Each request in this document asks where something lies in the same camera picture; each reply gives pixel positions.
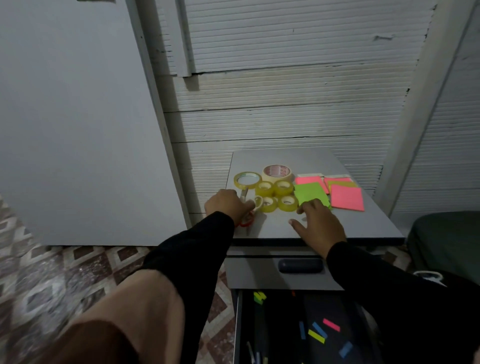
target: floor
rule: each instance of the floor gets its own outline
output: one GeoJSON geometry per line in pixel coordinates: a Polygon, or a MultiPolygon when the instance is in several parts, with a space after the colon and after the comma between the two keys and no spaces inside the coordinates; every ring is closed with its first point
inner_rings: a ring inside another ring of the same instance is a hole
{"type": "MultiPolygon", "coordinates": [[[[147,247],[40,246],[0,196],[0,364],[29,363],[68,322],[140,266],[147,247]]],[[[225,269],[197,363],[232,363],[235,320],[225,269]]]]}

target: black drawer handle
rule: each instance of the black drawer handle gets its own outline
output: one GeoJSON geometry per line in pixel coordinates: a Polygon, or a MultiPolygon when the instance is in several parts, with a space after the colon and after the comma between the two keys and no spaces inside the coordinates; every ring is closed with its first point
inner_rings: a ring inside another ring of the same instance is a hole
{"type": "Polygon", "coordinates": [[[278,262],[278,270],[286,274],[314,274],[320,273],[323,269],[324,262],[321,258],[280,259],[278,262]]]}

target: person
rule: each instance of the person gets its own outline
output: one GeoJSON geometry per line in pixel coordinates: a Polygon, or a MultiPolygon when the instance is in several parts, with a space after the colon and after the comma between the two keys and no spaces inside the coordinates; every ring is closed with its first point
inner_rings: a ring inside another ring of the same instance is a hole
{"type": "MultiPolygon", "coordinates": [[[[254,207],[235,191],[220,190],[206,202],[206,218],[153,249],[139,270],[74,319],[38,363],[194,363],[235,226],[254,207]]],[[[319,200],[297,212],[306,214],[307,227],[292,219],[293,229],[375,318],[386,363],[474,361],[478,301],[348,244],[319,200]]]]}

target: white tabletop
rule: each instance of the white tabletop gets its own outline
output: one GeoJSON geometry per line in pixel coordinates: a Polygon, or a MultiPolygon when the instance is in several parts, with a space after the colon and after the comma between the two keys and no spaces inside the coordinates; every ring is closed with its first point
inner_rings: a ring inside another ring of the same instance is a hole
{"type": "MultiPolygon", "coordinates": [[[[322,173],[323,175],[349,174],[347,169],[330,152],[328,148],[269,148],[239,150],[233,152],[227,188],[240,191],[233,183],[233,177],[240,172],[250,171],[262,174],[264,167],[281,164],[291,169],[297,176],[304,173],[322,173]]],[[[364,212],[334,208],[332,212],[342,223],[349,241],[355,240],[359,245],[397,245],[403,239],[402,233],[390,219],[363,192],[364,212]]],[[[247,199],[253,198],[254,190],[249,190],[247,199]]],[[[264,214],[258,211],[255,222],[246,232],[246,228],[237,228],[235,238],[247,239],[298,239],[298,235],[288,224],[290,218],[296,218],[306,226],[305,214],[285,212],[277,208],[274,212],[264,214]]]]}

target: black sleeve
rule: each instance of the black sleeve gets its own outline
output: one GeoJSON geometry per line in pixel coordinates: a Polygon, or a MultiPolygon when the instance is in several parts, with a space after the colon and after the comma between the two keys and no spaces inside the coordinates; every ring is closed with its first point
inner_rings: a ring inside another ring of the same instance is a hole
{"type": "Polygon", "coordinates": [[[212,305],[220,266],[233,238],[234,223],[222,212],[165,240],[141,269],[156,269],[173,283],[185,306],[181,363],[194,363],[200,335],[212,305]]]}
{"type": "Polygon", "coordinates": [[[346,242],[326,260],[335,281],[375,318],[391,362],[472,362],[480,337],[469,327],[480,324],[478,303],[346,242]]]}

